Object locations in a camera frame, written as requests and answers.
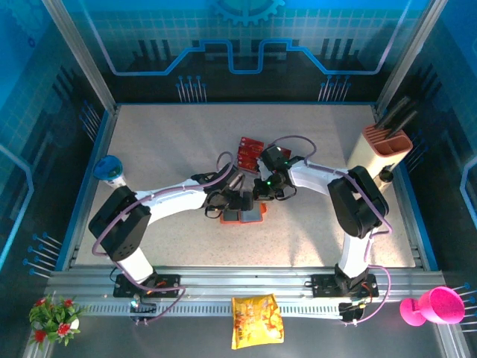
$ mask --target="pen holder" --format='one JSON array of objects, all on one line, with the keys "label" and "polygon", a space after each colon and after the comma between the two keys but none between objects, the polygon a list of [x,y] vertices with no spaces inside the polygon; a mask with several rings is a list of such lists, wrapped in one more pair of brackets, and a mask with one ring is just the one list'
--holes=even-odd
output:
[{"label": "pen holder", "polygon": [[363,166],[372,178],[383,168],[392,171],[411,151],[412,141],[404,131],[385,139],[388,133],[388,129],[375,129],[374,125],[365,127],[347,162],[347,168]]},{"label": "pen holder", "polygon": [[439,286],[421,296],[419,300],[401,301],[399,312],[411,326],[422,326],[430,321],[437,324],[456,324],[464,318],[464,302],[449,287]]}]

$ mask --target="metal track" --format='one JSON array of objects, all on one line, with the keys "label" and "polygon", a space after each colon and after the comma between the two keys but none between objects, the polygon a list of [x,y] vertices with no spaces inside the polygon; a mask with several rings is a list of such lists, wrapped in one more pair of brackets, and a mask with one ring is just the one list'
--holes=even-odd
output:
[{"label": "metal track", "polygon": [[[54,272],[48,281],[47,293],[65,297],[76,296],[76,301],[89,306],[89,315],[130,315],[130,299],[114,298],[109,274],[111,268],[77,267],[69,271]],[[163,274],[180,274],[186,287],[183,300],[170,312],[172,316],[230,315],[232,297],[247,297],[274,293],[284,316],[321,315],[332,318],[338,314],[337,305],[343,298],[313,298],[304,286],[311,274],[331,274],[327,268],[157,268]],[[379,302],[387,289],[387,278],[380,270],[373,273],[379,285]],[[425,291],[444,284],[442,274],[408,268],[390,269],[392,286],[389,301],[407,297],[420,297]],[[149,299],[155,303],[156,315],[173,298]]]}]

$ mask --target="metal pole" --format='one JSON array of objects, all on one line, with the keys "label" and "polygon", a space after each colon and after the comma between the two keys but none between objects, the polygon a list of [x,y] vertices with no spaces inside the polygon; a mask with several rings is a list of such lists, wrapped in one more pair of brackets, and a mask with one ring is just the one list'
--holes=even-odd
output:
[{"label": "metal pole", "polygon": [[394,70],[379,95],[378,101],[376,102],[376,112],[378,113],[378,116],[383,115],[386,107],[391,102],[394,93],[396,93],[402,80],[411,68],[412,63],[419,54],[436,21],[439,19],[439,15],[442,13],[447,1],[448,0],[434,0],[428,7],[426,14],[417,27],[414,38],[409,44],[407,50],[401,55],[401,58],[394,67]]},{"label": "metal pole", "polygon": [[104,108],[106,108],[110,114],[114,114],[116,102],[114,101],[113,95],[111,95],[103,76],[99,72],[95,61],[89,53],[83,38],[78,32],[65,6],[61,0],[42,0],[42,2],[58,27],[58,30],[63,35],[63,39],[66,41],[66,44],[68,44],[68,47],[75,56],[86,78],[88,78],[91,87],[96,92]]}]

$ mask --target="red flower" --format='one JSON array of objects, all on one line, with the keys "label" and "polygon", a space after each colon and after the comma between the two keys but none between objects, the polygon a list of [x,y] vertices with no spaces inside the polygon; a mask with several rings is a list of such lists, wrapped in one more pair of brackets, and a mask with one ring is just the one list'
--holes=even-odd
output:
[{"label": "red flower", "polygon": [[46,332],[44,330],[35,330],[35,341],[41,343],[46,337]]},{"label": "red flower", "polygon": [[57,330],[58,336],[64,337],[69,332],[70,326],[68,323],[60,323]]},{"label": "red flower", "polygon": [[44,304],[45,302],[46,302],[46,298],[42,298],[41,300],[38,300],[38,301],[35,303],[35,307],[41,306],[41,305]]}]

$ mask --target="flower pot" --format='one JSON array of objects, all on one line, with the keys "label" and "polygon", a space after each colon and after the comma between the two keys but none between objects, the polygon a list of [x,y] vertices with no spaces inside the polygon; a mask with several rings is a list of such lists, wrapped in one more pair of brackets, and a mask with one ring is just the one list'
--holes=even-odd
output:
[{"label": "flower pot", "polygon": [[76,318],[76,319],[71,323],[71,325],[69,326],[69,328],[70,328],[71,330],[77,330],[78,327],[80,327],[80,320]]}]

